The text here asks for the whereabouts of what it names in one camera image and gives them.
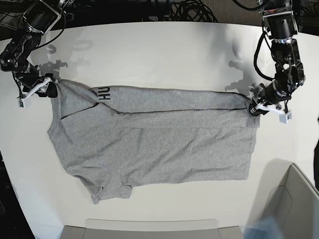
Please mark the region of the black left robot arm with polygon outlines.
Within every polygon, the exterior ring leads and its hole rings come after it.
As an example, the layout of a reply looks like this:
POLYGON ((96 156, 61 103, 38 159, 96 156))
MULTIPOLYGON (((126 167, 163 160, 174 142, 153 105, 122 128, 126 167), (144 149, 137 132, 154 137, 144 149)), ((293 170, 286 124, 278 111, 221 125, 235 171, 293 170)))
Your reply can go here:
POLYGON ((252 116, 265 115, 275 106, 278 113, 287 114, 288 108, 281 108, 280 103, 287 104, 292 93, 305 82, 304 68, 300 60, 297 40, 298 33, 294 18, 292 1, 290 0, 259 0, 257 10, 262 18, 263 32, 254 54, 254 68, 269 85, 260 84, 257 88, 249 112, 252 116), (275 62, 274 77, 261 72, 257 59, 262 42, 271 41, 270 51, 275 62))

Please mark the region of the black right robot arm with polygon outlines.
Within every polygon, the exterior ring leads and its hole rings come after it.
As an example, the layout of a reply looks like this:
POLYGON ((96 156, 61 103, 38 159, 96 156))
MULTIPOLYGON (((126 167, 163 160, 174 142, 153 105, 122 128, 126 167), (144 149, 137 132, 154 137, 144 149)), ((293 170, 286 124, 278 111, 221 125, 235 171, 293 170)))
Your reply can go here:
POLYGON ((45 35, 60 18, 66 23, 65 8, 71 0, 34 0, 23 14, 22 27, 0 54, 0 69, 11 72, 19 90, 19 99, 24 100, 33 94, 39 97, 57 97, 57 87, 52 74, 41 75, 28 57, 32 51, 51 42, 40 45, 45 35))

